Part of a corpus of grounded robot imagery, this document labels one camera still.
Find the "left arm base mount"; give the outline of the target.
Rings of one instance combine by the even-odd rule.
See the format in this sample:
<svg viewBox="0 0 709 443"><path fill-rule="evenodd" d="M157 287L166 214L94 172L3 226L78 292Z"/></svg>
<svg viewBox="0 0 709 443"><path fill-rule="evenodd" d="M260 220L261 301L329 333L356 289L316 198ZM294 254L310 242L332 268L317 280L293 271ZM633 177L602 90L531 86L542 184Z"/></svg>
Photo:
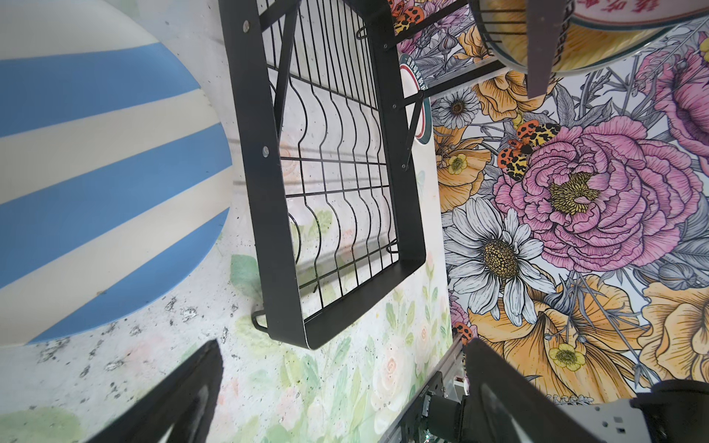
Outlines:
<svg viewBox="0 0 709 443"><path fill-rule="evenodd" d="M380 442L461 442L463 405L436 371L384 432Z"/></svg>

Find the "yellow woven square plate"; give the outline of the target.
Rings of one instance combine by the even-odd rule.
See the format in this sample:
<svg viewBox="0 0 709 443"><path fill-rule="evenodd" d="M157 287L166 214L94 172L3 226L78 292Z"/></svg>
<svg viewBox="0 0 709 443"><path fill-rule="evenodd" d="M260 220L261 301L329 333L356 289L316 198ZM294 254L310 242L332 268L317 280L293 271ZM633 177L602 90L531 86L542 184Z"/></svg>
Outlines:
<svg viewBox="0 0 709 443"><path fill-rule="evenodd" d="M601 29L583 24L582 1L471 1L476 24L493 55L512 69L572 75L604 68L669 32Z"/></svg>

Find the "black wire dish rack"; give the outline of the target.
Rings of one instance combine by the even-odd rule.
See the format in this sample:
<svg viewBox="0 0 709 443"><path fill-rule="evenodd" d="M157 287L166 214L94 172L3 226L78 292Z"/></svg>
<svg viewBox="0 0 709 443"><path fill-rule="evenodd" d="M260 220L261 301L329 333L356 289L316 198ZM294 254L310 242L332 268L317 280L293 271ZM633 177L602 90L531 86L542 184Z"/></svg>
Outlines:
<svg viewBox="0 0 709 443"><path fill-rule="evenodd" d="M271 339L318 349L424 264L399 46L470 2L398 17L391 1L220 3L263 298L252 323Z"/></svg>

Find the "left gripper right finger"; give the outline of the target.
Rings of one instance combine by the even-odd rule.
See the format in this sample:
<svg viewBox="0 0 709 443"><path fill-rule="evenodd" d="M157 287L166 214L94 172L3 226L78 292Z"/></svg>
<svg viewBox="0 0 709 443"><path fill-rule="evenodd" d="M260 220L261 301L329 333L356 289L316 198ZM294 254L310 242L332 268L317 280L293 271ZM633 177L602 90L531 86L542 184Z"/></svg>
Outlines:
<svg viewBox="0 0 709 443"><path fill-rule="evenodd" d="M464 442L596 442L480 339L463 347L470 395L463 401Z"/></svg>

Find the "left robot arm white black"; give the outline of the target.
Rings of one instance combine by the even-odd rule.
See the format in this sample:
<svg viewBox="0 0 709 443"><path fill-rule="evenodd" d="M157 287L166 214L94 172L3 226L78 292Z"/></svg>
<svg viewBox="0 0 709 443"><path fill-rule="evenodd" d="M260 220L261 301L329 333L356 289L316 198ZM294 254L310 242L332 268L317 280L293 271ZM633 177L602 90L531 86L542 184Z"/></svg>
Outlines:
<svg viewBox="0 0 709 443"><path fill-rule="evenodd" d="M465 362L469 393L448 398L437 371L384 432L384 442L705 442L708 386L666 380L633 399L552 401L480 339L450 352ZM203 442L223 376L208 341L94 442Z"/></svg>

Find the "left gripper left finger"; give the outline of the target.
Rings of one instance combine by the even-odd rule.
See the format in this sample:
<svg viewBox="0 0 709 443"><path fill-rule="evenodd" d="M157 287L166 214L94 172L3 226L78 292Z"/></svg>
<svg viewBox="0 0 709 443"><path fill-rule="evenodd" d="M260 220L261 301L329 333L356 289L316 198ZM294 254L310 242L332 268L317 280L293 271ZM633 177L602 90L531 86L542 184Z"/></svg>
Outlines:
<svg viewBox="0 0 709 443"><path fill-rule="evenodd" d="M204 442L210 432L222 379L219 343L207 341L90 441Z"/></svg>

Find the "orange sunburst plate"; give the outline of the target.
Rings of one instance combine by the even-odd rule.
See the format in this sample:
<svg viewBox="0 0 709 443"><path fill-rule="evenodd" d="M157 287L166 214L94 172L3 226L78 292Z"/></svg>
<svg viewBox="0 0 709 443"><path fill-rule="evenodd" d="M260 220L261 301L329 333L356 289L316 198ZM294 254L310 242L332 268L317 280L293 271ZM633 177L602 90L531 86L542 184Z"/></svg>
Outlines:
<svg viewBox="0 0 709 443"><path fill-rule="evenodd" d="M668 27L708 15L708 0L576 1L572 21L590 29L631 31Z"/></svg>

